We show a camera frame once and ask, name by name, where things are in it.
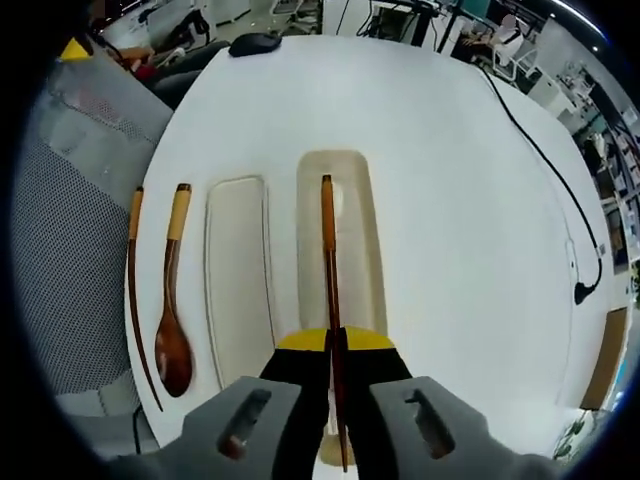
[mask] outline laboratory room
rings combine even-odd
[[[640,355],[640,81],[602,2],[56,8],[6,261],[14,364],[82,465],[602,460]]]

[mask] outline white table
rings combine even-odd
[[[562,125],[497,81],[514,115],[574,189],[610,250],[587,168]],[[219,391],[205,320],[203,237],[208,187],[262,175],[269,189],[277,336],[299,329],[296,167],[310,150],[359,150],[369,163],[389,335],[414,376],[428,375],[483,412],[509,447],[550,453],[558,415],[579,404],[595,365],[613,276],[572,302],[566,250],[580,276],[597,266],[578,212],[512,126],[474,68],[424,49],[372,39],[288,37],[273,54],[204,70],[170,121],[147,172],[137,249],[138,311],[151,397],[127,336],[138,392],[160,445]],[[177,303],[194,349],[184,396],[162,389],[153,345],[173,194],[193,195],[178,270]]]

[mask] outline desk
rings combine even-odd
[[[355,149],[367,159],[384,272],[389,335],[414,376],[428,375],[483,412],[518,451],[549,453],[557,413],[577,406],[600,348],[613,268],[573,306],[566,241],[580,275],[595,254],[568,194],[505,115],[473,67],[393,42],[287,37],[269,55],[215,57],[174,113],[144,180],[137,248],[138,312],[165,412],[146,384],[125,291],[131,365],[160,445],[218,393],[205,319],[205,202],[216,182],[261,175],[278,338],[300,328],[296,168],[308,151]],[[564,127],[496,81],[522,126],[555,162],[599,242],[607,226],[589,172]],[[173,194],[192,185],[177,307],[195,358],[189,390],[162,389],[153,345]]]

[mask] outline gray chair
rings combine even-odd
[[[171,115],[96,49],[55,65],[19,153],[11,241],[21,316],[58,404],[105,456],[133,450],[128,214]]]

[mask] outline computer mouse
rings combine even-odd
[[[233,41],[229,47],[229,55],[246,57],[247,55],[269,53],[278,48],[281,43],[282,38],[271,33],[245,33]]]

